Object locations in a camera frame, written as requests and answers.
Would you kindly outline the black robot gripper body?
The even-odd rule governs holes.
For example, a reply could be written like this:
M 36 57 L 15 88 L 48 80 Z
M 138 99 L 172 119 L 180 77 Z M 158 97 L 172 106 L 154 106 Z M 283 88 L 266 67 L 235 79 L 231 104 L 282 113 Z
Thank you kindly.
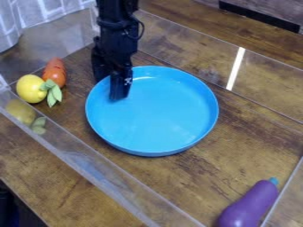
M 131 64 L 131 55 L 138 51 L 139 25 L 134 13 L 139 0 L 96 0 L 99 35 L 95 47 L 103 52 L 110 65 Z

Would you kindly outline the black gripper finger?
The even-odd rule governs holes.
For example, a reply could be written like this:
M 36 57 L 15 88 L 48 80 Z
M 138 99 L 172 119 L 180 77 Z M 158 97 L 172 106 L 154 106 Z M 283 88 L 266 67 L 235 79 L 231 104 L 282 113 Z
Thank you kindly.
M 91 51 L 91 65 L 95 80 L 99 82 L 110 75 L 110 62 L 98 47 Z
M 132 65 L 110 65 L 110 99 L 114 101 L 124 99 L 131 90 Z

